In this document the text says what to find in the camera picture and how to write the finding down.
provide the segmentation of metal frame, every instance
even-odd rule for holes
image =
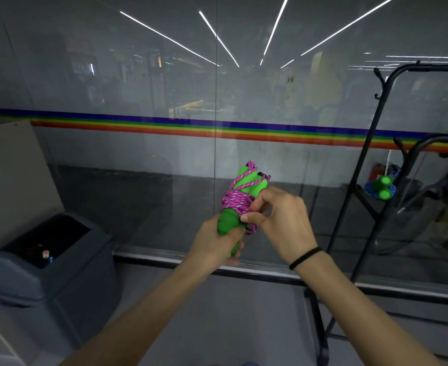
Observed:
[[[392,210],[395,205],[394,202],[397,201],[398,198],[400,198],[403,189],[405,187],[405,184],[407,182],[407,177],[410,171],[412,170],[412,167],[414,166],[414,163],[417,157],[419,156],[420,152],[422,151],[422,149],[435,142],[448,143],[448,134],[434,134],[418,141],[407,152],[405,151],[401,140],[394,138],[394,143],[399,147],[404,156],[404,163],[402,165],[401,171],[394,182],[398,192],[391,199],[385,202],[380,212],[377,212],[363,196],[362,194],[363,191],[358,186],[358,176],[360,175],[360,171],[366,158],[366,154],[369,150],[371,141],[373,139],[373,135],[375,134],[379,118],[385,107],[386,100],[388,99],[388,96],[390,95],[390,92],[392,90],[393,82],[403,72],[448,72],[448,64],[421,64],[420,61],[418,61],[416,64],[405,64],[394,70],[392,74],[387,78],[387,80],[383,79],[383,76],[381,75],[381,72],[378,68],[374,68],[374,73],[381,83],[382,88],[381,96],[375,94],[375,99],[379,100],[379,102],[375,111],[375,115],[373,116],[373,122],[371,123],[370,128],[368,130],[368,134],[366,136],[363,148],[361,149],[360,157],[356,164],[353,177],[351,178],[351,181],[347,189],[346,197],[344,198],[341,211],[339,212],[339,215],[337,217],[336,225],[334,226],[334,230],[331,235],[329,245],[327,246],[326,249],[327,253],[330,254],[332,252],[334,242],[336,240],[339,229],[341,228],[341,225],[343,223],[343,219],[346,214],[346,210],[349,206],[349,202],[351,201],[351,197],[353,196],[353,194],[356,195],[358,200],[367,209],[370,216],[375,221],[375,225],[373,226],[373,229],[371,230],[368,240],[366,241],[366,244],[360,254],[360,257],[358,258],[358,262],[356,263],[353,272],[351,273],[350,280],[352,283],[355,283],[355,281],[357,280],[359,273],[364,266],[367,255],[371,251],[371,248],[374,245],[376,238],[378,237],[383,227],[385,226],[386,222],[388,221],[388,218],[392,214]],[[305,297],[307,299],[307,304],[310,309],[310,312],[314,318],[315,336],[317,337],[316,342],[319,344],[319,347],[316,348],[317,365],[326,366],[329,363],[329,346],[327,338],[331,336],[331,332],[336,323],[336,320],[332,318],[327,328],[324,330],[322,324],[322,318],[320,316],[320,310],[318,308],[318,305],[317,306],[315,305],[315,303],[318,303],[315,293],[312,290],[308,289],[305,293]]]

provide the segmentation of glass partition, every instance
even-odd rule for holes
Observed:
[[[373,68],[417,60],[448,63],[448,0],[0,0],[0,116],[31,120],[65,208],[132,256],[181,257],[249,160],[303,197],[325,248],[381,93]],[[402,74],[359,184],[390,150],[401,166],[393,136],[434,132],[448,73]],[[448,146],[428,148],[397,210],[446,176]],[[448,292],[435,190],[396,214],[362,281]],[[332,253],[344,272],[372,227],[353,198]],[[286,268],[260,231],[242,260]]]
[[[448,5],[422,0],[419,8],[420,1],[218,0],[217,34],[228,51],[218,45],[223,67],[217,67],[222,131],[215,148],[216,201],[238,168],[253,160],[272,184],[303,197],[325,248],[378,104],[374,94],[381,94],[373,68],[386,79],[406,63],[448,62]],[[393,136],[409,146],[435,132],[448,132],[448,73],[401,75],[359,184],[386,164],[389,150],[390,164],[401,166]],[[406,197],[448,173],[448,159],[439,155],[448,146],[428,150],[410,174]],[[377,210],[384,205],[367,198]],[[398,214],[378,239],[361,280],[448,292],[447,235],[433,232],[447,209],[423,197]],[[441,230],[448,229],[445,220]],[[344,272],[352,271],[373,225],[353,197],[332,253]],[[248,239],[242,257],[283,267],[259,232]]]
[[[0,0],[28,91],[1,114],[31,120],[65,209],[121,245],[186,252],[214,210],[216,40],[194,1]]]

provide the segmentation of rainbow stripe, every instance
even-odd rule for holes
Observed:
[[[248,123],[203,119],[114,116],[66,112],[0,109],[1,118],[28,119],[33,126],[81,130],[138,132],[157,135],[196,136],[233,140],[271,141],[297,144],[362,147],[367,129]],[[406,148],[431,133],[376,130],[371,148],[396,149],[392,138]],[[433,144],[426,151],[448,153],[448,144]]]

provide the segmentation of white wall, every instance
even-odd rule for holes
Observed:
[[[0,247],[62,210],[30,123],[0,123]],[[0,306],[3,362],[30,364],[38,352],[37,344]]]

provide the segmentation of wristband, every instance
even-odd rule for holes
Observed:
[[[304,260],[307,258],[312,257],[315,253],[322,252],[322,249],[320,247],[316,247],[312,250],[309,250],[306,252],[303,256],[301,256],[299,259],[297,259],[294,263],[290,264],[290,269],[293,271],[299,264],[301,264]]]

